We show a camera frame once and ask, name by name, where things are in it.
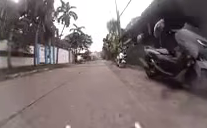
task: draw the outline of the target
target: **sky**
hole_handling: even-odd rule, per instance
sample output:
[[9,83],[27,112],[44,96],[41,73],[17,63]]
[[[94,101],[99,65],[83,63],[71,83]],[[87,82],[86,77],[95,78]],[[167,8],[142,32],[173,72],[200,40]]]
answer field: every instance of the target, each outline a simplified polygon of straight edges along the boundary
[[[106,37],[108,31],[106,24],[114,18],[116,19],[116,7],[114,0],[64,0],[70,2],[70,5],[76,6],[74,11],[78,14],[78,20],[71,21],[78,26],[85,26],[83,30],[92,36],[93,44],[90,47],[91,51],[101,51],[103,46],[103,38]],[[117,0],[118,10],[121,13],[126,7],[129,0]],[[132,0],[126,11],[120,18],[121,27],[125,28],[132,18],[140,16],[141,13],[150,5],[152,0]],[[55,0],[54,6],[60,6],[60,0]],[[63,25],[56,24],[61,32]],[[65,28],[63,35],[69,34],[69,28]]]

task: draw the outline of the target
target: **parked scooter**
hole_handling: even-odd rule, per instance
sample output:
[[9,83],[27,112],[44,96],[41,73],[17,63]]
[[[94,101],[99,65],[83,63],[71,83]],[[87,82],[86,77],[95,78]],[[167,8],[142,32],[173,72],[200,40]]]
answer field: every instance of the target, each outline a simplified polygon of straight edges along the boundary
[[126,67],[126,54],[123,52],[120,52],[118,56],[116,57],[116,65],[119,68],[125,68]]
[[185,28],[175,32],[175,39],[178,44],[175,55],[165,48],[144,47],[147,76],[181,77],[181,82],[189,87],[205,85],[207,81],[202,80],[207,78],[207,60],[203,52],[207,48],[207,40]]

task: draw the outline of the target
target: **sidewalk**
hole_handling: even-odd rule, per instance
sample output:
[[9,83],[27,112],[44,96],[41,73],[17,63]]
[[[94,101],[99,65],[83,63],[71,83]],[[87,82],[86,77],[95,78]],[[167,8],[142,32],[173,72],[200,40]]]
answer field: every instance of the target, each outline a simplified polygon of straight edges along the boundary
[[0,69],[0,81],[69,66],[70,64],[49,64],[38,66],[23,66],[12,69]]

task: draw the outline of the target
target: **road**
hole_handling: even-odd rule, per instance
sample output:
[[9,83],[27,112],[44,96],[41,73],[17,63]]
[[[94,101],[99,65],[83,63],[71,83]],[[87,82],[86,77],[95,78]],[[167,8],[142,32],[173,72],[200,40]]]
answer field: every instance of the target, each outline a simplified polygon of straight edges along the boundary
[[0,128],[71,127],[207,128],[207,100],[105,61],[0,82]]

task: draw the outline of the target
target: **rider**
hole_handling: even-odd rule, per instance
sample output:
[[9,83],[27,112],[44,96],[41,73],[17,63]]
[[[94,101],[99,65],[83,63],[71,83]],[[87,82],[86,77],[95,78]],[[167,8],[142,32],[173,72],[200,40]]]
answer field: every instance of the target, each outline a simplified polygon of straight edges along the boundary
[[159,48],[166,48],[170,53],[174,53],[174,48],[177,43],[174,34],[171,31],[173,26],[172,21],[168,22],[165,19],[160,19],[154,26],[154,37],[159,39]]

